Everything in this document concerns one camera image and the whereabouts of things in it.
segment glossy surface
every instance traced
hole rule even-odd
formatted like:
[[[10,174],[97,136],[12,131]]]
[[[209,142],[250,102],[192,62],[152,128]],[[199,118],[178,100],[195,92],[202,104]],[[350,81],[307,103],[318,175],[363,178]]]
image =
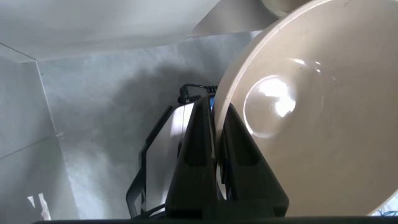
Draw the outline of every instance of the glossy surface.
[[[398,188],[398,2],[312,1],[225,73],[231,102],[286,191],[287,216],[367,215]]]

